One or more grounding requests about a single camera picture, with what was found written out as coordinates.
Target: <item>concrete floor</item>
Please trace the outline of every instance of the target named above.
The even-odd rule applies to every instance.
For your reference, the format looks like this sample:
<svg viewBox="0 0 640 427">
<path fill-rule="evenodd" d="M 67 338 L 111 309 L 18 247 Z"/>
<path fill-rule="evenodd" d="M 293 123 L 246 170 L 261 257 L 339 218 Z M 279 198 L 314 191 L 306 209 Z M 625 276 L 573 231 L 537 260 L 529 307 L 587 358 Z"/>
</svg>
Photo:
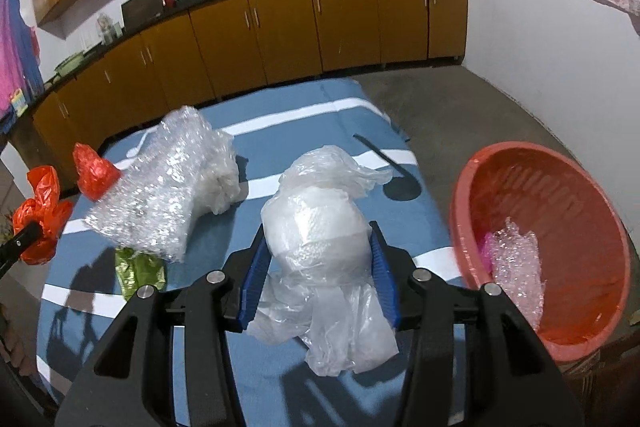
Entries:
<svg viewBox="0 0 640 427">
<path fill-rule="evenodd" d="M 462 66 L 354 76 L 410 137 L 420 172 L 443 216 L 468 159 L 492 143 L 522 140 L 572 157 L 535 118 Z"/>
</svg>

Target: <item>orange plastic bag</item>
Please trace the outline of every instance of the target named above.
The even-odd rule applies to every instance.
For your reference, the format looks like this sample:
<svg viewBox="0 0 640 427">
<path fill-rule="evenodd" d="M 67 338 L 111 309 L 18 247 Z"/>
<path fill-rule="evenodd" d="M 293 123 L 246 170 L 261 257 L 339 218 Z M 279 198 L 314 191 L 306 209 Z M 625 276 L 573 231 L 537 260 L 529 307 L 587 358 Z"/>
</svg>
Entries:
<svg viewBox="0 0 640 427">
<path fill-rule="evenodd" d="M 74 147 L 74 162 L 80 175 L 78 188 L 92 201 L 99 200 L 120 178 L 120 170 L 113 163 L 83 143 Z"/>
<path fill-rule="evenodd" d="M 56 254 L 60 233 L 71 216 L 73 203 L 60 200 L 60 182 L 53 167 L 31 169 L 27 180 L 33 187 L 34 197 L 20 205 L 14 213 L 14 233 L 20 232 L 31 221 L 42 227 L 42 238 L 22 253 L 27 264 L 45 264 Z"/>
</svg>

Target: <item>bubble-wrapped object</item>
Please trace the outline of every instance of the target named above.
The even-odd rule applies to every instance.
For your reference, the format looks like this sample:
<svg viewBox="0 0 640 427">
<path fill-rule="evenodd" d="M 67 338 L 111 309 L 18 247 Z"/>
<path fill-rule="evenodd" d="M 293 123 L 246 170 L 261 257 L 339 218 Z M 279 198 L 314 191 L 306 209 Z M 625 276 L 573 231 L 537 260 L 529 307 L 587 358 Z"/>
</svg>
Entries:
<svg viewBox="0 0 640 427">
<path fill-rule="evenodd" d="M 261 212 L 281 272 L 266 280 L 247 333 L 268 344 L 300 337 L 321 377 L 368 371 L 398 352 L 371 278 L 371 228 L 353 202 L 390 179 L 336 146 L 284 172 Z"/>
<path fill-rule="evenodd" d="M 520 229 L 506 220 L 504 229 L 488 233 L 482 255 L 491 258 L 493 276 L 516 304 L 534 330 L 538 330 L 545 301 L 536 234 L 520 235 Z"/>
<path fill-rule="evenodd" d="M 238 199 L 232 140 L 193 107 L 169 113 L 84 222 L 123 247 L 182 261 L 195 219 Z"/>
</svg>

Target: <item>metal screw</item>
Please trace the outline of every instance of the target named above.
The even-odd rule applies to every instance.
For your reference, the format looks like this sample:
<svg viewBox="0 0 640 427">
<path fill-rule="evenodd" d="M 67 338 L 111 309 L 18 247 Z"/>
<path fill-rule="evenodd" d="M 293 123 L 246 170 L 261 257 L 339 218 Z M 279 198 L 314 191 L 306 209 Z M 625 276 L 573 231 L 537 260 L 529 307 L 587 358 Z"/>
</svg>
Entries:
<svg viewBox="0 0 640 427">
<path fill-rule="evenodd" d="M 223 280 L 225 280 L 225 273 L 220 270 L 207 273 L 207 282 L 211 284 L 217 284 L 223 282 Z"/>
<path fill-rule="evenodd" d="M 426 268 L 416 268 L 413 273 L 414 279 L 419 282 L 431 280 L 431 272 Z"/>
<path fill-rule="evenodd" d="M 484 291 L 486 291 L 492 297 L 497 297 L 502 293 L 502 288 L 495 282 L 490 282 L 484 285 Z"/>
<path fill-rule="evenodd" d="M 156 291 L 156 289 L 153 286 L 151 286 L 150 284 L 145 284 L 144 286 L 140 286 L 136 293 L 141 299 L 146 299 L 153 295 L 154 291 Z"/>
</svg>

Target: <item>blue bed sheet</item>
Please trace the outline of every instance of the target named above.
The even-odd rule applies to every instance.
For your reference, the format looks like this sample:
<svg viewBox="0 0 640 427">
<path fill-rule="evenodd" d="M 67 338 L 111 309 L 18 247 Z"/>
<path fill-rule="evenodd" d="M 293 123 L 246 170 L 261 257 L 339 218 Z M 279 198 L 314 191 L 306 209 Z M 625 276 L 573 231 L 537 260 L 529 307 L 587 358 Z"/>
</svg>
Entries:
<svg viewBox="0 0 640 427">
<path fill-rule="evenodd" d="M 260 226 L 260 210 L 277 189 L 277 178 L 300 155 L 334 144 L 373 168 L 388 166 L 362 143 L 360 134 L 391 156 L 419 181 L 421 193 L 396 201 L 377 187 L 356 204 L 376 220 L 388 244 L 419 256 L 445 279 L 460 283 L 447 229 L 428 194 L 415 157 L 349 79 L 330 79 L 263 89 L 201 110 L 215 128 L 234 134 L 241 182 L 246 197 L 221 216 L 200 218 L 190 237 L 186 261 L 170 264 L 168 288 L 190 285 L 222 267 L 229 253 L 247 248 Z M 136 132 L 106 153 L 125 168 L 136 148 L 152 133 Z M 91 203 L 81 197 L 58 244 L 44 288 L 38 327 L 38 368 L 56 399 L 62 399 L 82 363 L 124 305 L 114 277 L 113 244 L 84 229 L 81 219 Z M 189 425 L 184 381 L 184 330 L 174 340 L 174 404 L 176 418 Z M 462 332 L 456 330 L 457 340 Z M 316 377 L 304 362 L 298 341 L 265 346 L 246 334 L 227 334 L 236 386 L 247 425 L 367 426 L 391 425 L 404 378 L 411 333 L 398 335 L 400 354 L 361 375 Z M 462 349 L 462 343 L 456 343 Z M 452 422 L 461 419 L 463 357 L 456 357 L 456 392 Z"/>
</svg>

